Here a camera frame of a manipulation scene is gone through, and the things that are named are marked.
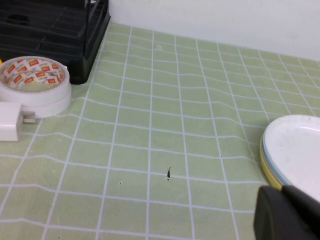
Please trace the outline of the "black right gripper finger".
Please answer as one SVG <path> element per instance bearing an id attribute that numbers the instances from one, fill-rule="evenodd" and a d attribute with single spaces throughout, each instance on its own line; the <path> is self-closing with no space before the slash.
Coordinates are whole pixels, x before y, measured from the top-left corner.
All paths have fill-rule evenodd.
<path id="1" fill-rule="evenodd" d="M 262 186 L 253 229 L 257 240 L 318 240 L 320 203 L 294 186 Z"/>

